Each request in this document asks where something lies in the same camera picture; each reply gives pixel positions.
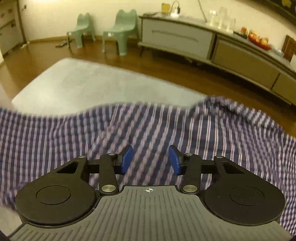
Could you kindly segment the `blue plaid shirt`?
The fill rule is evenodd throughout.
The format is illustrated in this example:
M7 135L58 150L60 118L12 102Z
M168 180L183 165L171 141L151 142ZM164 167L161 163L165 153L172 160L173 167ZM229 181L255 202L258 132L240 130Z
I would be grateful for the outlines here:
M123 185L180 185L169 146L211 160L223 155L278 187L286 206L281 226L295 234L295 138L266 113L223 97L188 108L152 103L99 105L65 116L1 109L1 204L14 208L28 182L71 159L90 160L131 145Z

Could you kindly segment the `long grey tv cabinet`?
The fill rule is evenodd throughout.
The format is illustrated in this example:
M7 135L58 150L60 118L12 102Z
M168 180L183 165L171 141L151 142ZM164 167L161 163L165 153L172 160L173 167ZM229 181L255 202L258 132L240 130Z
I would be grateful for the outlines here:
M250 40L194 18L162 14L140 16L142 48L184 56L243 78L295 104L295 71L283 57Z

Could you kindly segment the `right green plastic chair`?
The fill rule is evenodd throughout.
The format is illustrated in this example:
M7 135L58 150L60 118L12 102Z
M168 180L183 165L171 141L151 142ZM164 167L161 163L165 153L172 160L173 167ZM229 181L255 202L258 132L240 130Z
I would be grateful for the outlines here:
M107 38L113 38L118 45L119 56L127 55L127 40L133 35L139 40L137 12L135 9L125 12L120 9L115 18L115 24L112 28L103 31L102 36L102 52L106 52L105 42Z

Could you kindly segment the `green plastic chair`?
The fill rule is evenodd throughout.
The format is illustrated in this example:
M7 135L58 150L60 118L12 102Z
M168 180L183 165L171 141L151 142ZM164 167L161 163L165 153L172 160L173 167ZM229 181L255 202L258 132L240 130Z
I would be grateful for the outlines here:
M137 12L135 9L125 12L120 9L115 18L115 24L112 28L103 31L102 36L102 52L106 52L105 42L107 38L113 38L118 45L119 56L127 55L127 40L133 35L139 40Z
M90 33L92 40L96 41L93 21L89 13L79 14L76 27L66 33L67 47L70 49L70 38L72 37L75 40L77 48L82 48L83 35L85 33Z

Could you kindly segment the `left green plastic chair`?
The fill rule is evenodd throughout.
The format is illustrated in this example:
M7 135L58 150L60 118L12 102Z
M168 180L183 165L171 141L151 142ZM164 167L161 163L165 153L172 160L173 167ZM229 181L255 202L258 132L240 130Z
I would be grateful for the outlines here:
M75 40L77 48L82 48L83 35L85 33L90 33L92 40L96 41L93 21L89 13L79 14L76 27L66 33L67 47L70 49L70 38L72 37Z

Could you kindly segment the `red fruit bowl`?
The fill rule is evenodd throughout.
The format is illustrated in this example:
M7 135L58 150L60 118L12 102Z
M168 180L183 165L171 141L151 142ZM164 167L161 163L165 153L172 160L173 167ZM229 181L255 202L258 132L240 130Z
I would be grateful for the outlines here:
M248 39L261 49L264 49L266 51L272 49L272 47L268 44L268 38L260 38L257 34L251 33L248 35Z

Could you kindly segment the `clear glass jars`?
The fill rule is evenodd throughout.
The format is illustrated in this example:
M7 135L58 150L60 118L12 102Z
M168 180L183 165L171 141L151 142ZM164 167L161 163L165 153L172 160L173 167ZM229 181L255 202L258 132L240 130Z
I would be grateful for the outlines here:
M210 10L207 24L210 27L232 34L234 32L236 18L227 14L227 8L221 7L219 11Z

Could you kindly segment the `brown wooden box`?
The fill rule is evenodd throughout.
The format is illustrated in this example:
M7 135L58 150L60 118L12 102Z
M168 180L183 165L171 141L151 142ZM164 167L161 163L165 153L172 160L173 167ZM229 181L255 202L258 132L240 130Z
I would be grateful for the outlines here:
M296 52L296 40L286 35L281 51L284 54L283 57L290 62Z

